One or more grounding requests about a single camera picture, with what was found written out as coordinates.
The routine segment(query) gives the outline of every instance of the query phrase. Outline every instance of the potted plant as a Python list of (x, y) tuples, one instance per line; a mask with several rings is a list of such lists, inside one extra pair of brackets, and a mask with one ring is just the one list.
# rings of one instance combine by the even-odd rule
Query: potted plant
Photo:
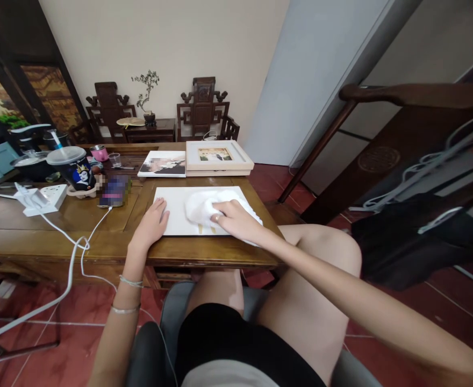
[(30, 125), (23, 118), (19, 118), (18, 116), (8, 116), (6, 114), (0, 116), (0, 122), (9, 125), (11, 129), (18, 129)]
[(144, 118), (145, 118), (145, 125), (154, 126), (156, 125), (156, 115), (152, 112), (152, 110), (145, 110), (144, 105), (149, 101), (149, 96), (151, 95), (151, 90), (154, 89), (154, 86), (157, 86), (158, 81), (160, 78), (156, 74), (155, 71), (148, 71), (146, 75), (141, 74), (140, 76), (131, 77), (131, 81), (133, 82), (141, 82), (145, 86), (147, 86), (147, 94), (144, 98), (143, 94), (138, 96), (138, 102), (136, 102), (136, 106), (141, 108), (144, 111)]

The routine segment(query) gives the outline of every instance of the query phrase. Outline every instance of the black bag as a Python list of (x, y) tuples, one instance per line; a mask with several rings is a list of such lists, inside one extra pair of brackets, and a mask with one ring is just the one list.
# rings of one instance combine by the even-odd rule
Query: black bag
[[(404, 290), (436, 270), (473, 262), (473, 217), (467, 214), (473, 206), (473, 183), (446, 197), (435, 195), (442, 188), (389, 204), (379, 214), (352, 224), (352, 235), (362, 251), (364, 280)], [(420, 227), (458, 206), (463, 208), (453, 217), (418, 234)]]

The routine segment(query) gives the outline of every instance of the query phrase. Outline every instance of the wooden photo frame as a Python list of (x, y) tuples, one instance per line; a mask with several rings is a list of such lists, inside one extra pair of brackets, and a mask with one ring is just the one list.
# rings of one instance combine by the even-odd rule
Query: wooden photo frame
[(187, 141), (187, 171), (251, 170), (254, 163), (235, 140)]

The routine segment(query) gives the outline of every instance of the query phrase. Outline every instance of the carved wooden chair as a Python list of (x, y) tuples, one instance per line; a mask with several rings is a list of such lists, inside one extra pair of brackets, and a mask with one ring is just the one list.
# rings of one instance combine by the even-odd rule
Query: carved wooden chair
[(68, 129), (68, 136), (74, 144), (95, 144), (102, 142), (102, 137), (97, 137), (92, 127), (92, 121), (83, 121), (80, 125)]
[[(215, 91), (215, 77), (194, 78), (193, 91), (188, 95), (182, 93), (184, 103), (177, 104), (177, 141), (202, 140), (211, 126), (218, 124), (221, 124), (218, 140), (236, 140), (240, 126), (228, 115), (230, 103), (224, 102), (226, 97), (227, 91)], [(182, 124), (191, 125), (191, 136), (181, 135)]]
[(120, 118), (136, 117), (134, 105), (128, 105), (129, 96), (117, 94), (116, 82), (95, 83), (97, 95), (86, 97), (91, 106), (86, 110), (94, 127), (96, 137), (101, 137), (99, 126), (107, 126), (113, 142), (127, 143), (124, 128), (117, 124)]

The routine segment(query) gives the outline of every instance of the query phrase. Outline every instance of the pink container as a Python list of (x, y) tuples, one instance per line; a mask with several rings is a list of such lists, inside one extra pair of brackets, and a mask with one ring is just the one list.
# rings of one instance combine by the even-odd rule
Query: pink container
[(93, 157), (100, 162), (106, 161), (108, 156), (108, 151), (104, 145), (95, 145), (90, 148), (91, 154)]

